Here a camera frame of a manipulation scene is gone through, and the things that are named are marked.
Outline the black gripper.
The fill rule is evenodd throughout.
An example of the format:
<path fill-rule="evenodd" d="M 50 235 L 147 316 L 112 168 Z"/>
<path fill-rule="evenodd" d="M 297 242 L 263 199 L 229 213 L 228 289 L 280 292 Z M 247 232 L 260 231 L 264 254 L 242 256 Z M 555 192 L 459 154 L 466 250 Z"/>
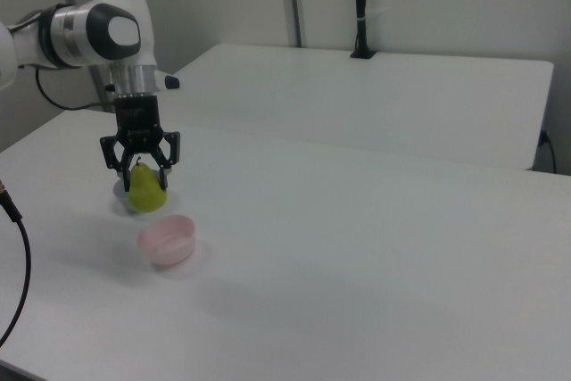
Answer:
<path fill-rule="evenodd" d="M 157 96 L 121 97 L 114 101 L 114 105 L 117 134 L 100 138 L 107 168 L 120 175 L 124 191 L 128 192 L 131 184 L 130 165 L 134 153 L 153 153 L 153 159 L 159 167 L 161 189 L 167 190 L 167 176 L 179 162 L 181 136 L 177 131 L 162 131 Z M 161 142 L 168 145 L 168 155 L 161 149 Z M 116 145 L 123 148 L 121 157 L 116 154 Z"/>

